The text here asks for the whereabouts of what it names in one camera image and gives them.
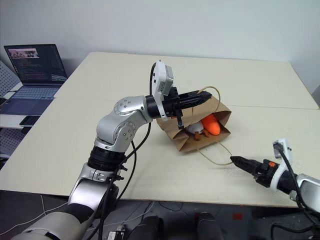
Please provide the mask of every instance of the orange toy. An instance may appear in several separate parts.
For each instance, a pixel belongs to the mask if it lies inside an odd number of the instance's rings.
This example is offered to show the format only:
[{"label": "orange toy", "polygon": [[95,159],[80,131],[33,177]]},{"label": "orange toy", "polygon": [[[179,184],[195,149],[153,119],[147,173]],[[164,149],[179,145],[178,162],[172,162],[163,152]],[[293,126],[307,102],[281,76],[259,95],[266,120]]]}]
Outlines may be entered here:
[{"label": "orange toy", "polygon": [[219,122],[213,114],[206,116],[201,120],[201,122],[204,129],[206,129],[212,135],[217,136],[220,134],[221,129]]}]

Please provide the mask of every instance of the tabletop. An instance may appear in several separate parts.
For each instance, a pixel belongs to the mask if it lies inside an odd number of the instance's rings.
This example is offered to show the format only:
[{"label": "tabletop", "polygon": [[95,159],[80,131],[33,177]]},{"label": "tabletop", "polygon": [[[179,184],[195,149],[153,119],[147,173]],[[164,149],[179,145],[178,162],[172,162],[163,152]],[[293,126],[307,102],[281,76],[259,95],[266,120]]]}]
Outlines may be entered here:
[{"label": "tabletop", "polygon": [[179,93],[211,85],[228,106],[318,109],[289,62],[92,52],[56,98],[112,99],[148,95],[153,63],[172,67]]},{"label": "tabletop", "polygon": [[[42,114],[0,171],[0,189],[52,195],[69,195],[82,165],[88,160],[98,121],[108,114],[116,99],[57,98]],[[232,111],[226,127],[231,135],[223,144],[232,154],[262,161],[274,160],[272,142],[287,138],[292,146],[293,169],[320,177],[320,111],[278,107],[228,106]],[[147,126],[134,138],[142,140]],[[203,152],[215,160],[229,161],[218,144]],[[133,159],[126,164],[124,187]],[[137,152],[136,172],[123,198],[188,201],[259,206],[295,206],[281,192],[271,192],[234,165],[217,166],[197,152],[181,153],[153,121],[151,134]]]}]

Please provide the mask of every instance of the floor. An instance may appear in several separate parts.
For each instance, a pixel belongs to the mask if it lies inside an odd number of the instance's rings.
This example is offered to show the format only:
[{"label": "floor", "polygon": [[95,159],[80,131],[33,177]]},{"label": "floor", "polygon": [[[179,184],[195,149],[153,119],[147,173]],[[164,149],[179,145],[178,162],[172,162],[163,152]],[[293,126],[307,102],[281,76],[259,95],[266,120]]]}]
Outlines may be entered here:
[{"label": "floor", "polygon": [[[43,196],[46,210],[55,208],[67,201],[56,196]],[[153,202],[139,200],[122,200],[118,207],[105,220],[104,239],[108,238],[109,231],[115,230],[124,222],[128,230],[132,230],[141,220],[139,215],[145,212],[147,206]],[[160,202],[164,207],[179,210],[181,202]],[[225,204],[183,203],[181,210],[171,211],[155,201],[151,210],[145,215],[158,215],[164,220],[165,240],[195,240],[195,215],[209,212],[215,216],[224,234],[225,240],[270,240],[270,227],[272,223],[280,223],[286,227],[301,229],[309,225],[308,220],[301,214],[286,216],[256,218],[257,213],[271,213],[282,208],[249,207]],[[0,191],[0,234],[16,224],[27,222],[43,213],[42,200],[39,194]],[[0,240],[7,240],[19,234],[33,222],[15,227],[10,232],[0,235]],[[87,239],[92,230],[86,232],[83,239]],[[308,239],[310,233],[294,234],[281,229],[275,230],[276,240],[301,240]]]}]

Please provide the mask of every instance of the laptop keyboard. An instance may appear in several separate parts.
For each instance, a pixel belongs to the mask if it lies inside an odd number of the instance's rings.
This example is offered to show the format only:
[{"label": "laptop keyboard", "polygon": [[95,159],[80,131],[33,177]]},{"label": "laptop keyboard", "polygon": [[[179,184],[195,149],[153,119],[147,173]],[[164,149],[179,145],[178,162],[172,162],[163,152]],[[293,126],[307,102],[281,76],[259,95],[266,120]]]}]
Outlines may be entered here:
[{"label": "laptop keyboard", "polygon": [[59,88],[52,87],[22,87],[12,99],[46,99],[53,100]]}]

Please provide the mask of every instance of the white cable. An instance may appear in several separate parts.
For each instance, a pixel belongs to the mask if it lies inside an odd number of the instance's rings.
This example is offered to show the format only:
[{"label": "white cable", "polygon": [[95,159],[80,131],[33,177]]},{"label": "white cable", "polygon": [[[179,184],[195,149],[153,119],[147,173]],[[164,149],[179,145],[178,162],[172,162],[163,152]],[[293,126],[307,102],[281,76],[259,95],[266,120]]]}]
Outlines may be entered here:
[{"label": "white cable", "polygon": [[[106,225],[103,225],[103,227],[108,227],[108,226],[115,225],[115,224],[123,224],[123,223],[126,223],[126,222],[130,222],[130,221],[136,220],[136,219],[142,217],[143,215],[146,215],[148,212],[150,212],[150,210],[153,208],[154,205],[155,205],[155,202],[153,201],[151,206],[149,207],[149,209],[146,212],[144,212],[143,214],[140,214],[139,216],[136,216],[136,217],[134,217],[132,219],[128,219],[128,220],[125,220],[125,221],[119,221],[119,222],[106,224]],[[94,229],[96,229],[96,228],[95,227],[89,228],[87,231],[94,230]]]},{"label": "white cable", "polygon": [[[57,207],[55,207],[55,208],[49,209],[49,210],[47,210],[47,211],[45,211],[45,212],[50,212],[50,211],[56,210],[56,209],[61,208],[62,206],[66,205],[66,204],[67,204],[67,202],[65,202],[64,204],[61,204],[60,206],[57,206]],[[19,224],[17,224],[17,225],[14,225],[14,226],[13,226],[12,228],[10,228],[9,230],[0,233],[0,236],[6,234],[6,233],[8,233],[8,232],[10,232],[12,229],[14,229],[14,228],[16,228],[16,227],[18,227],[18,226],[25,225],[25,224],[28,224],[28,223],[33,222],[34,220],[37,220],[37,219],[40,218],[43,214],[45,214],[45,212],[41,213],[39,216],[35,217],[34,219],[31,219],[31,220],[26,221],[26,222],[23,222],[23,223],[19,223]]]},{"label": "white cable", "polygon": [[46,209],[45,209],[45,202],[44,202],[44,197],[40,195],[41,197],[41,203],[42,203],[42,209],[43,209],[43,214],[46,215]]}]

